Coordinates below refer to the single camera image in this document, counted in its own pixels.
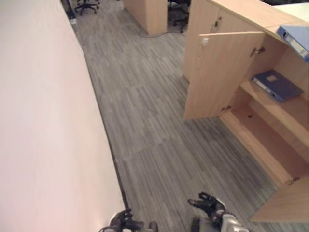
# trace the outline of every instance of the wooden shelf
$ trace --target wooden shelf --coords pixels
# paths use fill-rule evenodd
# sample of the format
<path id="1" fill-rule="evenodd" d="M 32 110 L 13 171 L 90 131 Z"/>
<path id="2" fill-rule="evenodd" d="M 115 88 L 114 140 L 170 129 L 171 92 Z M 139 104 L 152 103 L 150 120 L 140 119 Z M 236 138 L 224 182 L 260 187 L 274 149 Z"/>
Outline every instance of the wooden shelf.
<path id="1" fill-rule="evenodd" d="M 309 102 L 301 96 L 278 103 L 252 81 L 240 85 L 269 113 L 281 122 L 304 145 L 309 147 L 308 108 Z"/>
<path id="2" fill-rule="evenodd" d="M 308 168 L 307 162 L 250 107 L 226 112 L 221 120 L 278 186 L 301 176 Z"/>

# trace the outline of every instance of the floor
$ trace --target floor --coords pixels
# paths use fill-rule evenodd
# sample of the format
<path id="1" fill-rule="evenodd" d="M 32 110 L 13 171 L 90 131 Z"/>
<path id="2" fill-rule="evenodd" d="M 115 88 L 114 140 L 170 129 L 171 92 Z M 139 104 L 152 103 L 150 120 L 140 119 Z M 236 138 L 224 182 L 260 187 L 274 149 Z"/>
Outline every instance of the floor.
<path id="1" fill-rule="evenodd" d="M 251 223 L 275 184 L 218 119 L 183 120 L 185 36 L 145 38 L 121 1 L 101 0 L 77 19 L 98 104 L 135 219 L 188 232 L 188 198 L 223 200 L 255 232 L 305 232 L 306 224 Z"/>

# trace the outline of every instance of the cabinet door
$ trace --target cabinet door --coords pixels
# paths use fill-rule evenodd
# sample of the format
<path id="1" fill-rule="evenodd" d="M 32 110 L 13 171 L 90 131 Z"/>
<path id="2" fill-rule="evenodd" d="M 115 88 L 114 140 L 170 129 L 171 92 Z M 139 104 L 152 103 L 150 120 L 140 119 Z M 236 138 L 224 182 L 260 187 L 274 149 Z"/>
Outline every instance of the cabinet door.
<path id="1" fill-rule="evenodd" d="M 309 178 L 279 188 L 251 221 L 309 222 Z"/>
<path id="2" fill-rule="evenodd" d="M 263 32 L 200 35 L 185 119 L 220 115 L 249 69 L 253 49 L 261 47 L 264 37 Z"/>
<path id="3" fill-rule="evenodd" d="M 218 14 L 219 7 L 211 2 L 205 0 L 192 1 L 183 62 L 183 75 L 188 81 L 190 81 L 192 67 L 196 60 L 198 36 L 199 34 L 212 33 Z"/>
<path id="4" fill-rule="evenodd" d="M 232 14 L 224 9 L 220 9 L 215 27 L 212 33 L 261 31 L 254 24 L 248 23 L 238 15 Z"/>

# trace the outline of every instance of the wooden partition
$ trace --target wooden partition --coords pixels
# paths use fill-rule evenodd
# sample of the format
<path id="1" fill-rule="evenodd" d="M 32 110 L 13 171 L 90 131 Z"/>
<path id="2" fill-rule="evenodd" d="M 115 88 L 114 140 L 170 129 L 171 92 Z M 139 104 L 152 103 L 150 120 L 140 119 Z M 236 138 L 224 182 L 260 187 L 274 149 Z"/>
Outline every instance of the wooden partition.
<path id="1" fill-rule="evenodd" d="M 196 0 L 191 11 L 200 16 L 189 23 L 184 75 L 190 85 L 184 118 L 219 116 L 279 186 L 252 220 L 307 222 L 308 64 L 275 31 L 285 22 L 309 24 L 256 0 Z M 208 34 L 197 34 L 203 28 L 198 18 L 207 20 Z M 220 33 L 229 28 L 240 32 Z M 251 81 L 271 69 L 304 93 L 276 102 Z"/>
<path id="2" fill-rule="evenodd" d="M 149 35 L 164 33 L 168 26 L 166 0 L 124 0 L 125 9 Z"/>

